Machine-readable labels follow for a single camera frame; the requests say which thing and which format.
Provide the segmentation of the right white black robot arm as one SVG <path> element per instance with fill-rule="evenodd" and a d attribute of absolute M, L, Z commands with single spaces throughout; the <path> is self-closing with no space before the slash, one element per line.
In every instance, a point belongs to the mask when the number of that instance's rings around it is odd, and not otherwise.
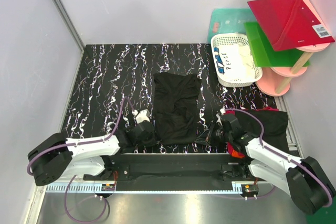
<path fill-rule="evenodd" d="M 335 188 L 316 159 L 293 156 L 267 144 L 262 134 L 246 131 L 232 113 L 218 114 L 196 142 L 211 147 L 229 144 L 248 160 L 238 167 L 242 179 L 256 177 L 271 183 L 307 215 L 332 205 Z"/>

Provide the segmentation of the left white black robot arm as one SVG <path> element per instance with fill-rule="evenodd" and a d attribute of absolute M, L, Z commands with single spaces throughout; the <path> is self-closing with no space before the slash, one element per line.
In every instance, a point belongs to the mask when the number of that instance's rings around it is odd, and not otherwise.
<path fill-rule="evenodd" d="M 154 144 L 154 126 L 149 121 L 91 138 L 66 138 L 63 133 L 55 133 L 28 153 L 27 173 L 33 176 L 36 186 L 73 175 L 99 176 L 107 180 L 113 175 L 113 167 L 106 161 L 109 156 Z"/>

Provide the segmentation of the orange t shirt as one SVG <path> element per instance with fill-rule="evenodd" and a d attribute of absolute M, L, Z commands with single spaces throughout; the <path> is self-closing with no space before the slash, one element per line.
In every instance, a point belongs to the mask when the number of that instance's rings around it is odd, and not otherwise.
<path fill-rule="evenodd" d="M 237 157 L 237 158 L 244 158 L 244 157 L 245 157 L 244 154 L 242 154 L 242 153 L 240 153 L 240 152 L 237 152 L 237 151 L 235 151 L 235 150 L 232 151 L 231 155 L 232 155 L 233 157 Z"/>

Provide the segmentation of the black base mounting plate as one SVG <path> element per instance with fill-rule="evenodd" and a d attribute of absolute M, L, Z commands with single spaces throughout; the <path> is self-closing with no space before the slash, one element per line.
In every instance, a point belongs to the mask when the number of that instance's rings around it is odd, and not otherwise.
<path fill-rule="evenodd" d="M 243 160 L 229 154 L 120 154 L 103 157 L 106 168 L 84 180 L 117 180 L 117 191 L 223 191 L 232 182 L 254 183 Z"/>

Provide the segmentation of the white plastic laundry basket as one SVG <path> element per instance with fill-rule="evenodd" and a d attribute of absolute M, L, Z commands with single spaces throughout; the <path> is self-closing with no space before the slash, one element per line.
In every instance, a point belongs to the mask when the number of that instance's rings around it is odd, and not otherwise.
<path fill-rule="evenodd" d="M 254 63 L 248 38 L 240 33 L 217 34 L 211 39 L 218 82 L 227 88 L 247 87 L 262 78 Z"/>

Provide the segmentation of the green plastic sheet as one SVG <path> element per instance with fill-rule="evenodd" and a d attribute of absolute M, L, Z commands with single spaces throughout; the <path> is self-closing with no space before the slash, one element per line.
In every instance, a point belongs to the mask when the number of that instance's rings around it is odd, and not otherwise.
<path fill-rule="evenodd" d="M 257 67 L 293 67 L 303 54 L 303 51 L 298 49 L 274 51 L 257 22 L 246 22 L 244 27 Z"/>

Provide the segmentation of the teal plastic board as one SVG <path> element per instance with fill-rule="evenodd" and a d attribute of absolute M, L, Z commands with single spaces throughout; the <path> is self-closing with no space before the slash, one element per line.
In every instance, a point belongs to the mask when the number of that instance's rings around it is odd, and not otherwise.
<path fill-rule="evenodd" d="M 217 34 L 245 34 L 244 23 L 256 22 L 249 8 L 217 8 L 213 10 L 208 29 L 207 43 Z"/>

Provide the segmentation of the red plastic sheet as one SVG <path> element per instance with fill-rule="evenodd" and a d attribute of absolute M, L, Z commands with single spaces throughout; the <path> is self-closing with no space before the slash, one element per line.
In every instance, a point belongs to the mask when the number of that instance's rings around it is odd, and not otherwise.
<path fill-rule="evenodd" d="M 274 51 L 335 42 L 309 0 L 247 2 Z"/>

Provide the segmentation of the dark green board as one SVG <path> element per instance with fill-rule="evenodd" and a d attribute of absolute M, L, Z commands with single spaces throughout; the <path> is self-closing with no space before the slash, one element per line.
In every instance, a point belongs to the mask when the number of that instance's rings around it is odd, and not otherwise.
<path fill-rule="evenodd" d="M 328 208 L 321 208 L 312 216 L 306 216 L 307 224 L 336 224 L 335 200 Z"/>

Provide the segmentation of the aluminium frame rail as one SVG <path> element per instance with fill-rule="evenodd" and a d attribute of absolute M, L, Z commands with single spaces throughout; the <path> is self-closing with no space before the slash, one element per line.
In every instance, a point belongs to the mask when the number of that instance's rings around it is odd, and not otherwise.
<path fill-rule="evenodd" d="M 109 178 L 77 177 L 47 185 L 48 193 L 239 195 L 245 181 L 229 176 L 235 164 L 122 163 Z"/>

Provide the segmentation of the left corner aluminium post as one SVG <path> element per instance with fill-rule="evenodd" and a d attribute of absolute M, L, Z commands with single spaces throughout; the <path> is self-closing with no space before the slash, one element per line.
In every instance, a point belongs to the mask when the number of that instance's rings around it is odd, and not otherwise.
<path fill-rule="evenodd" d="M 62 2 L 62 0 L 52 0 L 53 4 L 55 5 L 57 11 L 60 14 L 60 17 L 62 18 L 64 24 L 66 25 L 67 29 L 69 30 L 73 40 L 75 41 L 77 47 L 81 52 L 84 52 L 85 50 L 85 44 L 83 43 L 79 33 L 77 32 L 68 12 L 66 11 L 66 8 Z"/>

